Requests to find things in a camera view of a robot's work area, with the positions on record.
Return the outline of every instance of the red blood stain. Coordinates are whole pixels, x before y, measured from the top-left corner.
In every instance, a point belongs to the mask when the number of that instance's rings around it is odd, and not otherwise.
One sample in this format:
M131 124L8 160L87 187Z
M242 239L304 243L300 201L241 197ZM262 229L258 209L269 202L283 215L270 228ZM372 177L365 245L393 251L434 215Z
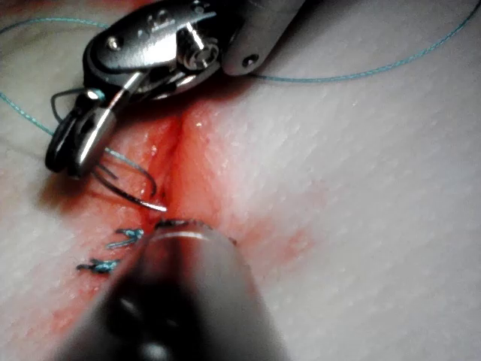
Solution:
M216 94L202 94L180 97L173 104L161 102L127 111L111 145L147 168L159 189L156 197L149 199L150 187L142 176L107 160L106 164L120 176L119 185L136 196L167 206L166 214L128 203L94 180L85 182L80 190L79 183L69 190L72 186L60 186L60 180L54 178L47 187L44 201L68 215L74 228L80 230L80 254L88 250L90 256L100 259L122 258L129 249L104 249L109 241L121 239L113 238L113 230L142 227L149 232L161 217L203 220L237 239L257 279L267 277L271 269L294 262L312 247L306 231L283 232L278 217L244 216L239 220L231 202L237 169L229 159L228 145L216 131L217 108L228 102L228 97L219 100ZM52 193L59 194L56 200ZM76 296L54 310L48 320L42 320L52 335L64 333L104 280L94 278L91 282L90 277L85 272L78 278L69 276L65 282L65 289Z

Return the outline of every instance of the blood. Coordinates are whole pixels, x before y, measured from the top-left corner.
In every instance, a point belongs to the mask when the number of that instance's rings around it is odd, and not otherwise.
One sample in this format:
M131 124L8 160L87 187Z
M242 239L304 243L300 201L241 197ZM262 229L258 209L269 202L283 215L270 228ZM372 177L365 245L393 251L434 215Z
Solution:
M155 178L158 191L153 199L149 182L138 172L105 158L119 175L119 186L130 193L162 203L166 213L140 208L113 195L93 179L76 183L55 177L45 191L45 202L64 215L77 229L77 246L72 255L78 262L89 257L123 258L130 247L106 250L108 242L122 239L117 228L143 228L150 232L161 218L203 220L237 240L257 281L268 278L273 269L285 267L308 251L313 242L303 229L283 232L275 215L237 214L231 196L241 179L229 155L218 125L228 116L220 109L235 96L222 81L199 87L185 96L166 102L128 109L119 122L111 147L146 168ZM75 261L65 262L62 289L50 297L56 307L47 318L32 326L32 339L52 335L56 340L79 317L107 278L88 272L73 272Z

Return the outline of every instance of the blue suture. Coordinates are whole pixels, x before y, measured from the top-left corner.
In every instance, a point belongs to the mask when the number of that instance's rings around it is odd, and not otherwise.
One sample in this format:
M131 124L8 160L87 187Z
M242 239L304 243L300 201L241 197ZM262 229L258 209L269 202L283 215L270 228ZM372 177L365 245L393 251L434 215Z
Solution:
M127 236L128 238L125 241L120 241L120 242L112 242L107 244L106 248L108 250L112 250L114 248L120 248L120 247L125 247L128 246L129 244L134 244L137 242L139 239L144 236L144 230L141 228L136 228L136 229L118 229L115 231L115 233L122 234Z
M37 17L34 19L27 19L19 21L18 23L11 24L5 26L4 28L0 29L0 35L5 32L8 32L12 29L18 28L19 26L36 24L36 23L76 23L88 26L97 26L99 28L108 28L108 24L99 23L97 21L85 20L85 19L78 19L76 17Z
M283 82L283 83L333 83L336 81L345 81L345 80L355 80L360 79L363 77L370 77L371 75L383 73L385 71L390 71L394 68L398 68L402 65L409 64L414 60L422 58L423 56L429 54L430 52L436 50L438 47L446 43L450 38L456 35L460 30L462 30L466 24L473 19L474 15L476 15L479 7L481 5L481 0L479 0L476 5L474 6L473 10L464 18L464 20L456 26L451 32L444 35L441 39L433 43L430 47L426 47L423 50L420 50L418 53L415 53L407 58L398 60L397 62L392 62L390 64L386 64L380 66L379 68L374 68L367 71L361 71L359 73L352 73L346 75L338 75L333 77L276 77L272 75L263 75L263 74L250 74L251 77L262 79L262 80L269 80L269 81L276 81L276 82Z
M120 259L110 259L102 261L101 259L91 258L90 264L78 265L76 269L88 269L93 273L112 273L112 271L119 265Z
M12 24L12 25L5 26L4 28L0 29L0 35L8 32L12 29L15 29L19 26L24 26L24 25L28 25L28 24L35 24L35 23L47 23L47 22L79 23L79 24L88 25L88 26L97 26L97 27L101 27L101 28L105 28L105 29L108 27L107 24L98 23L96 21L91 21L91 20L72 18L72 17L41 17L41 18L36 18L36 19L28 19L28 20L20 21L18 23ZM103 99L105 97L104 93L101 90L99 90L99 89L91 89L91 90L93 92L95 92L99 98ZM6 102L8 105L10 105L19 115L21 115L22 117L27 119L31 124L33 124L34 126L39 128L40 130L43 130L48 135L53 135L54 131L52 129L48 128L47 126L42 124L39 120L37 120L35 117L28 114L18 104L16 104L13 100L8 98L1 91L0 91L0 99L3 100L4 102ZM107 153L109 153L111 156L117 158L118 160L120 160L122 162L125 162L125 163L129 164L132 168L135 168L138 171L140 171L142 174L146 175L146 177L149 178L150 182L153 182L152 193L155 194L155 192L156 192L155 181L153 180L152 176L147 171L142 169L137 163L131 161L129 158L127 158L126 156L124 156L123 154L121 154L119 152L116 152L115 150L112 150L110 148L105 148L105 151Z
M296 78L296 77L276 77L276 76L271 76L271 75L263 75L263 74L251 74L251 77L261 79L261 80L269 80L269 81L276 81L276 82L283 82L283 83L331 83L335 81L345 81L345 80L355 80L363 77L369 77L371 75L379 74L385 71L390 71L394 68L398 68L402 65L409 64L410 62L413 62L414 60L417 60L426 54L429 54L430 52L436 50L438 47L440 47L442 44L447 42L450 38L452 38L454 35L456 35L459 31L461 31L466 24L474 17L474 15L477 13L479 10L479 7L481 6L481 0L479 0L476 5L474 6L473 10L467 15L466 18L458 25L456 26L451 32L449 32L447 35L443 36L440 40L436 41L434 44L432 44L430 47L426 47L423 50L420 50L418 53L415 53L411 56L408 56L407 58L398 60L397 62L392 62L390 64L380 66L379 68L374 68L371 70L367 71L361 71L359 73L353 73L353 74L346 74L346 75L338 75L338 76L333 76L333 77L305 77L305 78ZM85 19L78 19L78 18L72 18L72 17L39 17L35 19L28 19L28 20L23 20L15 24L11 24L9 26L5 26L4 28L0 29L0 35L6 33L9 30L15 29L16 27L19 26L24 26L28 24L34 24L34 23L48 23L48 22L63 22L63 23L79 23L83 25L88 25L88 26L97 26L99 28L106 29L108 27L108 24L104 23L99 23L96 21L91 21L91 20L85 20ZM37 119L32 117L31 115L27 114L19 105L15 104L11 99L9 99L3 92L0 92L0 99L5 101L8 105L10 105L18 114L20 114L22 117L27 119L30 123L33 125L37 126L39 129L43 130L47 134L52 135L53 131L46 126L44 126L42 123L40 123ZM117 152L114 152L112 150L108 150L107 152L112 154L113 156L124 160L125 157L119 155Z
M0 99L5 101L8 105L10 105L18 114L20 114L22 117L27 119L31 124L36 126L37 128L43 130L49 135L53 135L53 130L47 128L44 126L42 123L40 123L37 119L32 117L31 115L27 114L21 107L19 107L17 104L15 104L12 100L10 100L4 93L0 92Z

